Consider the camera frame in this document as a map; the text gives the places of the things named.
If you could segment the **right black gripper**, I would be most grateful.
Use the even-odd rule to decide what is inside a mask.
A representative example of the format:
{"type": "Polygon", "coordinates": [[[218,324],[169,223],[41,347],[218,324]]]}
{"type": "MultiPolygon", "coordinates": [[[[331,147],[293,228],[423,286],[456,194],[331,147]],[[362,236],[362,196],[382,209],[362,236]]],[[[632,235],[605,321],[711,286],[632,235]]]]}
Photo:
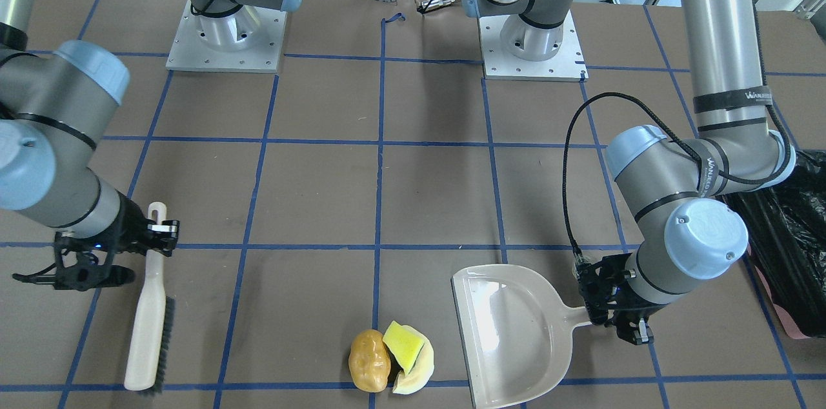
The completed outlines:
{"type": "Polygon", "coordinates": [[[147,218],[136,203],[119,194],[120,209],[105,230],[92,237],[54,236],[54,262],[32,274],[12,274],[26,284],[53,285],[56,290],[89,290],[132,283],[129,268],[114,265],[121,252],[145,255],[156,250],[169,257],[177,246],[180,221],[147,218]]]}

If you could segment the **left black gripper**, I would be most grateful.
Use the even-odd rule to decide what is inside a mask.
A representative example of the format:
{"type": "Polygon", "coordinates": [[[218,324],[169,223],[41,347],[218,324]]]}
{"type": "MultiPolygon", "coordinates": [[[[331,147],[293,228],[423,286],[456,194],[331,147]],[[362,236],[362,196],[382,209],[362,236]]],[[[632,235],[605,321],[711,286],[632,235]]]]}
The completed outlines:
{"type": "Polygon", "coordinates": [[[588,318],[594,326],[616,327],[622,341],[635,346],[653,342],[649,317],[665,306],[643,299],[630,285],[640,275],[626,267],[631,253],[611,254],[591,261],[575,253],[575,274],[588,318]]]}

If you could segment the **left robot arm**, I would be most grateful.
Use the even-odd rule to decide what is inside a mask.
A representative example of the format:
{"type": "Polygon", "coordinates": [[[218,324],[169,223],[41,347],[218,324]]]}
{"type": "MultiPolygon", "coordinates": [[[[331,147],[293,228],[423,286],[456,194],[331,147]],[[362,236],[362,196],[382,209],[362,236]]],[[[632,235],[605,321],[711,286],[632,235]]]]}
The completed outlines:
{"type": "MultiPolygon", "coordinates": [[[[590,321],[620,339],[651,341],[648,320],[715,279],[747,248],[747,228],[717,195],[752,192],[786,179],[796,152],[767,86],[752,0],[681,0],[689,42],[696,139],[679,139],[658,117],[616,136],[608,168],[643,242],[632,254],[586,260],[575,239],[590,321]]],[[[529,63],[564,47],[572,0],[462,0],[473,18],[503,16],[504,52],[529,63]]]]}

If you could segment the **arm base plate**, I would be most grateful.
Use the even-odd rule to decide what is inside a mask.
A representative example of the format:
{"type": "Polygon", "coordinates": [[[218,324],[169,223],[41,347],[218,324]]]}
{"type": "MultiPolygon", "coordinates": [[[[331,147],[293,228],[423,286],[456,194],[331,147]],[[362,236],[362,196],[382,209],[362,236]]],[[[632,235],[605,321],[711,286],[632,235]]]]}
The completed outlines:
{"type": "Polygon", "coordinates": [[[589,79],[572,12],[561,26],[539,29],[519,15],[478,19],[485,77],[493,80],[581,82],[589,79]]]}
{"type": "Polygon", "coordinates": [[[166,68],[204,73],[276,74],[287,12],[242,6],[224,18],[194,15],[186,2],[166,68]]]}

